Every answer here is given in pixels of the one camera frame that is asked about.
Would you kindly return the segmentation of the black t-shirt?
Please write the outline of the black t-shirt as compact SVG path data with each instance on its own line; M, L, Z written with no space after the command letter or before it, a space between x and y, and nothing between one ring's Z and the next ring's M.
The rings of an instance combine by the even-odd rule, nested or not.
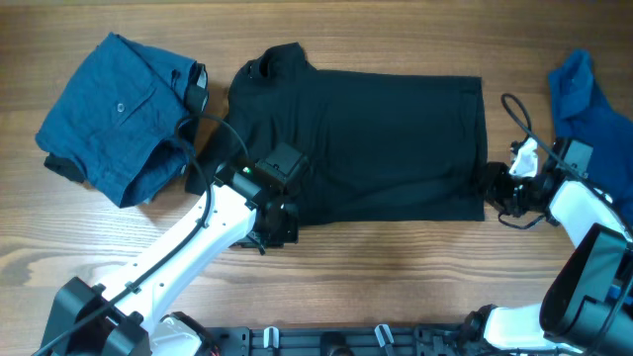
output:
M313 67L299 44L268 48L228 89L203 171L288 144L308 162L294 205L304 225L480 221L488 159L482 81Z

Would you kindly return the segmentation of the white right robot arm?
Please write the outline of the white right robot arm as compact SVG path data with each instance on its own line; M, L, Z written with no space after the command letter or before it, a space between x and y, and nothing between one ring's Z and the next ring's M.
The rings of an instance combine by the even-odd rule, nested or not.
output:
M561 226L575 247L542 303L469 314L458 346L480 355L629 355L632 232L585 173L591 146L558 139L544 165L537 142L511 146L511 165L490 163L482 188L502 216L528 212Z

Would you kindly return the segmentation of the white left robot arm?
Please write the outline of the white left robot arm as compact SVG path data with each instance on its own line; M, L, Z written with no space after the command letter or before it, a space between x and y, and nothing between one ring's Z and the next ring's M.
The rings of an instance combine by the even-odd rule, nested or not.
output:
M216 337L169 308L225 250L264 254L297 241L289 200L307 168L286 143L222 166L196 206L132 262L94 285L74 277L56 293L39 354L220 354Z

